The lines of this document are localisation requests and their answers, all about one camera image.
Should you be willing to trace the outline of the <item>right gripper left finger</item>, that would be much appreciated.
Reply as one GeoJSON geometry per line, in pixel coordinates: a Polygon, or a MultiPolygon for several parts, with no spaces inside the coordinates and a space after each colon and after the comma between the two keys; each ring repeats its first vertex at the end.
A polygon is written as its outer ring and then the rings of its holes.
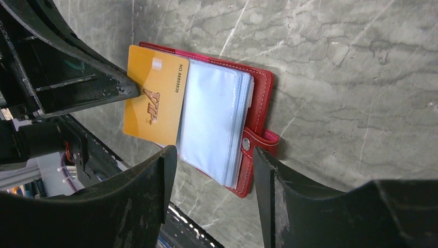
{"type": "Polygon", "coordinates": [[[169,145],[69,196],[2,193],[1,247],[155,247],[176,168],[177,150],[169,145]]]}

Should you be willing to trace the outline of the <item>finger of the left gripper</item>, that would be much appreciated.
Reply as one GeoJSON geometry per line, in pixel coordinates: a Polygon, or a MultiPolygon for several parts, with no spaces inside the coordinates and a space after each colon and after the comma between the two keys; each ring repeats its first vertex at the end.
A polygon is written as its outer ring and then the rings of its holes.
{"type": "Polygon", "coordinates": [[[1,1],[1,6],[27,31],[55,49],[130,85],[126,73],[84,43],[61,16],[53,1],[1,1]]]}
{"type": "Polygon", "coordinates": [[[39,114],[41,117],[60,116],[139,96],[139,87],[131,79],[130,85],[123,86],[81,59],[71,57],[38,39],[21,24],[2,24],[1,36],[9,42],[14,57],[13,64],[19,70],[27,92],[36,100],[36,109],[31,111],[32,114],[39,114]],[[36,61],[47,67],[41,73],[46,74],[49,67],[59,66],[62,72],[72,76],[84,76],[86,81],[73,87],[73,99],[67,103],[42,103],[35,92],[38,71],[31,68],[31,64],[36,61]]]}

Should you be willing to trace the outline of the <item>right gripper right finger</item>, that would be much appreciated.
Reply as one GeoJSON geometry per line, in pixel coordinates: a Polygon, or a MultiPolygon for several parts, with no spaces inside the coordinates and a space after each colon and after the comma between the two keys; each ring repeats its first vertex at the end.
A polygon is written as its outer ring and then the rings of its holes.
{"type": "Polygon", "coordinates": [[[437,247],[437,181],[322,185],[256,147],[254,181],[265,247],[437,247]]]}

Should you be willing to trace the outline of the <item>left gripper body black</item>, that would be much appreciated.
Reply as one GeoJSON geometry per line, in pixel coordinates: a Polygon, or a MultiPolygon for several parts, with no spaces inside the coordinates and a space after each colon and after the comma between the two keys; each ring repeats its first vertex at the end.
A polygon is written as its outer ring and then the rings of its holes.
{"type": "MultiPolygon", "coordinates": [[[[65,151],[70,162],[86,163],[86,134],[84,128],[70,115],[41,117],[32,114],[36,109],[34,96],[27,92],[19,70],[13,64],[10,44],[1,36],[1,109],[10,109],[12,117],[30,120],[32,124],[16,128],[12,120],[1,118],[1,169],[19,168],[29,159],[49,153],[65,151]]],[[[73,87],[86,81],[84,76],[62,72],[59,66],[49,67],[40,61],[31,64],[37,73],[36,96],[42,103],[54,105],[73,99],[73,87]]]]}

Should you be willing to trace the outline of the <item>gold VIP credit card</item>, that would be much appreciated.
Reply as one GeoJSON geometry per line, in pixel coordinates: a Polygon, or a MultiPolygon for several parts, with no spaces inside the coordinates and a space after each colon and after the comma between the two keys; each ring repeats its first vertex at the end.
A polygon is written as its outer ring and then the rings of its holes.
{"type": "Polygon", "coordinates": [[[140,95],[125,101],[125,134],[161,146],[176,144],[189,65],[186,58],[129,47],[127,75],[140,95]]]}

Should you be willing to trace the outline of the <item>red leather card holder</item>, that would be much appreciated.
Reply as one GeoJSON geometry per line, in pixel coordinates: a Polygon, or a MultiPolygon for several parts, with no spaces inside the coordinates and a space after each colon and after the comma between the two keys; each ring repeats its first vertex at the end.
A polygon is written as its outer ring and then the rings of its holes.
{"type": "Polygon", "coordinates": [[[245,198],[253,179],[254,148],[277,152],[279,136],[264,126],[274,74],[210,55],[147,42],[139,45],[189,60],[179,157],[245,198]]]}

